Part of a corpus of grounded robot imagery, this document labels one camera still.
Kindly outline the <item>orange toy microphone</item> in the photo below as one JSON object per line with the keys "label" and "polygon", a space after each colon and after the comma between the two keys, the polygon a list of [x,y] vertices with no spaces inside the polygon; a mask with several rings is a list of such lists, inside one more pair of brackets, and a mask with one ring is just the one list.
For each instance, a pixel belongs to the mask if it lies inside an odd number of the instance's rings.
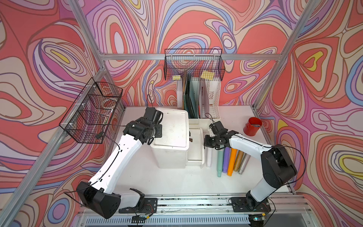
{"label": "orange toy microphone", "polygon": [[228,176],[232,176],[233,174],[233,170],[234,170],[234,164],[235,164],[235,160],[236,160],[236,156],[237,156],[237,149],[235,148],[231,148],[230,149],[230,160],[229,160],[229,165],[228,165],[228,169],[227,169],[227,175]]}

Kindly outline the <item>white plastic drawer cabinet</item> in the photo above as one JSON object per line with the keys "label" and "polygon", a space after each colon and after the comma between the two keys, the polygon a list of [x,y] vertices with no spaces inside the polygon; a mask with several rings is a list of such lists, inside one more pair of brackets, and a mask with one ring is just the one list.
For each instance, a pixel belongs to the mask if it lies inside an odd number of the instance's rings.
{"label": "white plastic drawer cabinet", "polygon": [[163,113],[162,137],[151,144],[160,169],[184,169],[189,150],[189,116],[187,111],[157,108]]}

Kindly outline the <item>olive toy microphone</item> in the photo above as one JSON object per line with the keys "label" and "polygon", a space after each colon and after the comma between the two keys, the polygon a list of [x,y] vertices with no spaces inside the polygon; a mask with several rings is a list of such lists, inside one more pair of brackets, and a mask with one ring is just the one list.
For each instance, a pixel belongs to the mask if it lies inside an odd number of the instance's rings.
{"label": "olive toy microphone", "polygon": [[233,170],[235,172],[237,172],[241,166],[241,163],[242,163],[242,159],[243,159],[243,156],[244,156],[244,152],[243,151],[238,151],[238,154],[237,154],[237,157],[236,157],[236,160],[235,160],[235,163],[234,163],[234,167],[233,167]]}

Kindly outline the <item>mint green toy microphone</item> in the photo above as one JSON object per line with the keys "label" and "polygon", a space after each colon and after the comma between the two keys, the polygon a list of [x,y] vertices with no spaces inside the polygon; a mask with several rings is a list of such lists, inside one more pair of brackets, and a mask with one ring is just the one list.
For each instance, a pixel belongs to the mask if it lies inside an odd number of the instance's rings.
{"label": "mint green toy microphone", "polygon": [[217,151],[217,177],[222,176],[223,160],[224,160],[224,150],[221,149]]}

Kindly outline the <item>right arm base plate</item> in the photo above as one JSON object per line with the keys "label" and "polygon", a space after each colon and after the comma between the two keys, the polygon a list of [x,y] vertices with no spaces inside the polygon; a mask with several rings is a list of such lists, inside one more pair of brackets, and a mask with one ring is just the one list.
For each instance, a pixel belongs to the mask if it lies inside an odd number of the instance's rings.
{"label": "right arm base plate", "polygon": [[229,203],[232,205],[233,211],[242,212],[252,212],[252,213],[269,213],[271,212],[271,207],[268,200],[265,199],[261,202],[252,201],[247,197],[231,197]]}

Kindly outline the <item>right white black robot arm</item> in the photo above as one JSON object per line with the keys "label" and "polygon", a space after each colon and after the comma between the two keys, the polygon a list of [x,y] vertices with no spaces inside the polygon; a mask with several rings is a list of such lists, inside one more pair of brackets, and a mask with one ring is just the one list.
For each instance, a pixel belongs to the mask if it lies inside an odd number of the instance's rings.
{"label": "right white black robot arm", "polygon": [[244,137],[239,132],[228,130],[221,121],[209,128],[213,135],[206,135],[204,146],[220,150],[234,148],[261,161],[262,179],[246,194],[249,210],[255,210],[277,189],[285,185],[298,173],[288,152],[282,145],[267,145]]}

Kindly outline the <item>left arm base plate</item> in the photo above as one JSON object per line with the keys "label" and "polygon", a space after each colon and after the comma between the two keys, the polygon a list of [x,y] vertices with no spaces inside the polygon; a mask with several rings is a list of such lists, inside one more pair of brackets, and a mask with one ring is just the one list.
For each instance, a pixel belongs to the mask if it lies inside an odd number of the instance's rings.
{"label": "left arm base plate", "polygon": [[157,205],[157,198],[144,198],[141,199],[141,201],[139,201],[135,207],[119,209],[119,213],[153,214],[157,212]]}

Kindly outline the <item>silver grey toy microphone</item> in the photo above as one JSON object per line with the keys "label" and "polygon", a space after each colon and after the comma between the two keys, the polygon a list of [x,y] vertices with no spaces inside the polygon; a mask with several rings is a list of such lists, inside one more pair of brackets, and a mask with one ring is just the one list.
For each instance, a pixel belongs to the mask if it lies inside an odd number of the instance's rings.
{"label": "silver grey toy microphone", "polygon": [[244,154],[241,165],[240,165],[240,167],[238,169],[238,174],[240,174],[240,175],[243,174],[243,172],[245,171],[246,166],[247,166],[247,164],[249,162],[250,157],[251,157],[250,155]]}

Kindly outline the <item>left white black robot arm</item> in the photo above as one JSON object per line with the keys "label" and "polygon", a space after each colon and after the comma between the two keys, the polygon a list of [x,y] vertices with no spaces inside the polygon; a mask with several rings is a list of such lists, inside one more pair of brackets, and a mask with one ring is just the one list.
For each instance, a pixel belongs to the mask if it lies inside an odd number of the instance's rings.
{"label": "left white black robot arm", "polygon": [[88,182],[78,184],[76,193],[83,206],[105,219],[120,209],[143,210],[144,193],[134,188],[115,192],[115,187],[128,162],[142,145],[150,145],[155,138],[162,137],[163,116],[156,108],[147,107],[142,117],[126,124],[116,148],[100,170]]}

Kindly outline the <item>purple toy microphone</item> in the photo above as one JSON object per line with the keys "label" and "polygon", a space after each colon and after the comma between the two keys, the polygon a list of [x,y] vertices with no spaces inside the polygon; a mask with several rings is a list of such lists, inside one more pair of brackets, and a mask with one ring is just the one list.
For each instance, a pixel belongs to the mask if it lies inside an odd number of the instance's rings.
{"label": "purple toy microphone", "polygon": [[223,155],[223,167],[222,167],[222,172],[223,173],[227,173],[228,172],[228,167],[229,167],[229,160],[230,160],[230,148],[229,147],[225,147],[224,149],[224,155]]}

